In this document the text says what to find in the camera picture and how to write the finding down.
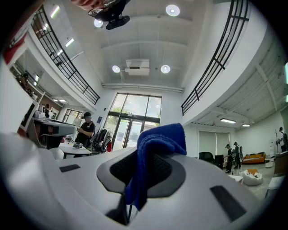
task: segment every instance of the floor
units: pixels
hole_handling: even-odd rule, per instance
[[[245,187],[247,187],[258,199],[264,199],[269,183],[273,177],[275,163],[271,168],[265,168],[265,164],[243,164],[240,169],[234,169],[234,165],[232,167],[232,172],[235,176],[239,175],[239,172],[243,172],[246,169],[256,168],[260,174],[263,176],[263,183],[257,186],[247,186],[243,183]]]

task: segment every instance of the ceiling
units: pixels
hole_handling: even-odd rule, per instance
[[[284,108],[287,105],[285,95],[288,92],[284,70],[286,61],[284,50],[274,37],[260,65],[254,68],[248,80],[227,100],[219,103],[194,124],[238,129],[243,128],[243,124],[253,125]],[[222,118],[236,123],[222,122]]]
[[[59,5],[60,10],[49,15]],[[175,4],[180,15],[171,17],[166,7]],[[65,51],[72,58],[84,51],[95,71],[95,77],[103,83],[137,83],[179,87],[179,79],[187,55],[193,28],[194,0],[133,0],[128,3],[123,15],[131,17],[125,26],[108,31],[94,26],[94,18],[69,1],[47,0],[45,11],[52,28]],[[74,42],[65,47],[71,39]],[[128,59],[149,59],[149,76],[129,76],[122,71],[114,73],[112,66],[122,70]],[[171,71],[161,72],[163,65]]]
[[[83,107],[83,105],[72,98],[47,72],[45,72],[29,49],[20,56],[17,62],[22,69],[27,71],[31,76],[39,76],[36,88],[40,87],[40,91],[45,91],[52,98],[66,100],[67,103],[65,104]]]

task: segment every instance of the black t-shirt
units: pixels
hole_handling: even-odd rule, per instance
[[[94,129],[95,129],[95,124],[93,123],[93,121],[91,121],[91,122],[89,122],[89,123],[86,123],[86,122],[85,122],[85,123],[81,126],[81,128],[82,128],[84,131],[86,131],[86,132],[93,133],[93,132],[94,132]],[[86,136],[86,135],[83,134],[83,133],[78,133],[75,142],[82,143],[83,146],[86,146],[88,139],[89,139],[89,136]]]

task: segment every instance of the glass door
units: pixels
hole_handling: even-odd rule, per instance
[[[125,148],[137,146],[137,141],[141,133],[142,123],[143,121],[139,120],[132,120],[130,122]]]
[[[115,135],[115,141],[113,144],[113,151],[120,150],[124,147],[124,143],[126,142],[127,130],[130,124],[130,119],[121,118],[119,120],[119,126],[117,129],[117,133]]]

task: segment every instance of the orange sofa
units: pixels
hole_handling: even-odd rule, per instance
[[[242,164],[264,164],[265,158],[266,154],[264,152],[254,155],[246,155],[242,160]]]

